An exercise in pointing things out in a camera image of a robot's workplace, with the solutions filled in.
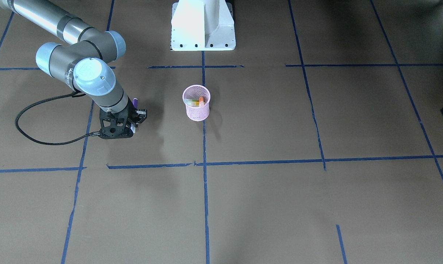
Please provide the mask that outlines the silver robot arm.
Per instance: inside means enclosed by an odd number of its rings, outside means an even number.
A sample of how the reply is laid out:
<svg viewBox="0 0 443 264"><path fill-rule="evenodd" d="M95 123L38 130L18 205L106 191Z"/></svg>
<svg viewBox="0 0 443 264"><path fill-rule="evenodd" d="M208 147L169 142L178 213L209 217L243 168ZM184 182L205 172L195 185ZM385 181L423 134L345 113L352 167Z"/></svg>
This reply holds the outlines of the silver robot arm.
<svg viewBox="0 0 443 264"><path fill-rule="evenodd" d="M147 117L118 82L109 62L121 58L126 42L115 31L100 31L48 0L0 0L0 7L24 17L67 43L45 43L36 52L40 70L90 97L100 108L102 139L130 138Z"/></svg>

